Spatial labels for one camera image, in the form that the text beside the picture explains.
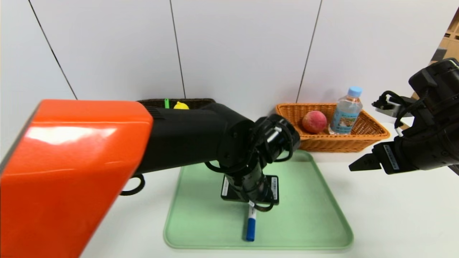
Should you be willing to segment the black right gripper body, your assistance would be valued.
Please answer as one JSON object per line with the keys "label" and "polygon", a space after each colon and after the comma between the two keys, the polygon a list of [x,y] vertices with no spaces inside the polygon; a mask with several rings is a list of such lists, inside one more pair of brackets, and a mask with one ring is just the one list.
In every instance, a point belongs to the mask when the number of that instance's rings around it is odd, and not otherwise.
{"label": "black right gripper body", "polygon": [[428,171],[458,165],[458,136],[458,124],[413,124],[403,131],[402,137],[375,145],[373,153],[377,155],[388,175],[416,170]]}

